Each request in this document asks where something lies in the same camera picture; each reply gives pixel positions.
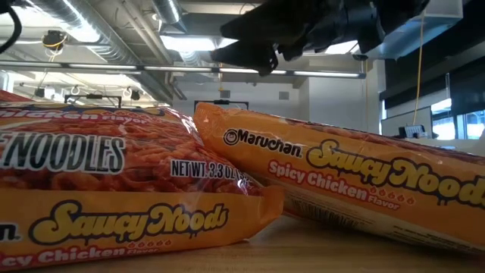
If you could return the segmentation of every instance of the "white wall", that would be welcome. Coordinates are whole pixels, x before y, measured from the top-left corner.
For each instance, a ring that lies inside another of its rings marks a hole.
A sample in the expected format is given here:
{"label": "white wall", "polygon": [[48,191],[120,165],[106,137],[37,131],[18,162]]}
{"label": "white wall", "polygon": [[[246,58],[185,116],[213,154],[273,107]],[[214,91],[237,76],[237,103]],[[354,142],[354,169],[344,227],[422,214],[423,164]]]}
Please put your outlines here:
{"label": "white wall", "polygon": [[365,130],[362,80],[311,78],[310,121]]}
{"label": "white wall", "polygon": [[[418,101],[418,109],[431,106],[435,103],[448,99],[446,89],[439,92],[431,93],[430,95],[422,96]],[[387,117],[391,118],[397,115],[401,115],[410,111],[414,111],[416,107],[416,100],[413,99],[410,102],[405,102],[401,105],[387,109]]]}
{"label": "white wall", "polygon": [[310,120],[310,79],[306,79],[299,90],[299,119]]}
{"label": "white wall", "polygon": [[365,80],[309,78],[309,120],[379,133],[379,92],[386,88],[384,73],[383,61],[375,61],[368,73],[368,95]]}
{"label": "white wall", "polygon": [[[187,97],[186,101],[174,99],[173,107],[186,115],[193,115],[195,100],[221,99],[219,83],[179,83],[179,88]],[[299,118],[298,90],[292,84],[258,83],[223,83],[225,90],[230,90],[230,101],[249,102],[249,110],[259,111],[288,118]],[[289,100],[279,100],[279,92],[289,92]]]}

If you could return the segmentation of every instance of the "noodle package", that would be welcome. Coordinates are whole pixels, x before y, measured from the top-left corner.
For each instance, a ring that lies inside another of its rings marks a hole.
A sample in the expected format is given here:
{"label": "noodle package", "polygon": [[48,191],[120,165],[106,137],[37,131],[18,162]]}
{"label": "noodle package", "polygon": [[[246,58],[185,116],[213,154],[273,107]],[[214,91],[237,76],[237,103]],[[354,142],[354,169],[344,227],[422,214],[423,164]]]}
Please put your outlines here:
{"label": "noodle package", "polygon": [[221,246],[283,209],[171,108],[0,105],[0,270]]}
{"label": "noodle package", "polygon": [[485,251],[485,158],[200,104],[204,144],[286,189],[286,212],[467,253]]}

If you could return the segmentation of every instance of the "wooden table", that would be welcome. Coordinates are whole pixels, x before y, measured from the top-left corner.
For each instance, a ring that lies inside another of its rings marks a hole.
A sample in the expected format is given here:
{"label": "wooden table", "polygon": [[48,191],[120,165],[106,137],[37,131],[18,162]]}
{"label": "wooden table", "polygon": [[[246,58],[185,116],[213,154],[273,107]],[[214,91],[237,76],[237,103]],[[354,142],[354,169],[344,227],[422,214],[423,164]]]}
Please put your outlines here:
{"label": "wooden table", "polygon": [[97,272],[485,272],[485,260],[281,217],[247,242],[34,269]]}

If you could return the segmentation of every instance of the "air duct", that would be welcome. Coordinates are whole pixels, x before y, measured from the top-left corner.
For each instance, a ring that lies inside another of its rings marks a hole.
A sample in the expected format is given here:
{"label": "air duct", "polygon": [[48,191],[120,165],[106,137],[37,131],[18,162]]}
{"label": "air duct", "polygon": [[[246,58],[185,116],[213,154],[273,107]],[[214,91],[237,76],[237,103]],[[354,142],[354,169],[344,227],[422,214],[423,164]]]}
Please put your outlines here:
{"label": "air duct", "polygon": [[170,24],[176,29],[187,32],[182,22],[182,8],[177,0],[152,0],[158,18],[164,24]]}
{"label": "air duct", "polygon": [[[139,59],[115,33],[111,26],[86,0],[26,0],[34,8],[60,21],[70,36],[80,42],[98,42],[104,46],[88,45],[87,48],[109,64],[140,64]],[[171,101],[172,93],[152,75],[142,72],[129,75],[158,101]]]}
{"label": "air duct", "polygon": [[[164,24],[186,33],[187,29],[182,21],[182,8],[177,0],[152,0],[155,12]],[[199,53],[179,52],[183,62],[188,66],[202,66]]]}
{"label": "air duct", "polygon": [[179,52],[180,57],[187,66],[202,66],[202,60],[197,52]]}

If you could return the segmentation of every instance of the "plastic wrapper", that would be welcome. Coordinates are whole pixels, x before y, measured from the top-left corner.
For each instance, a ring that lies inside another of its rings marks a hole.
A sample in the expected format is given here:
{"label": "plastic wrapper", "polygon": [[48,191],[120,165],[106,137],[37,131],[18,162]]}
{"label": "plastic wrapper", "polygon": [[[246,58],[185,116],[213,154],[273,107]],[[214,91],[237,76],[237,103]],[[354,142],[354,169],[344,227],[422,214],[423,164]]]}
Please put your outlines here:
{"label": "plastic wrapper", "polygon": [[0,270],[221,246],[283,210],[170,108],[0,106]]}
{"label": "plastic wrapper", "polygon": [[485,158],[209,104],[194,122],[208,148],[284,186],[288,213],[408,243],[485,250]]}

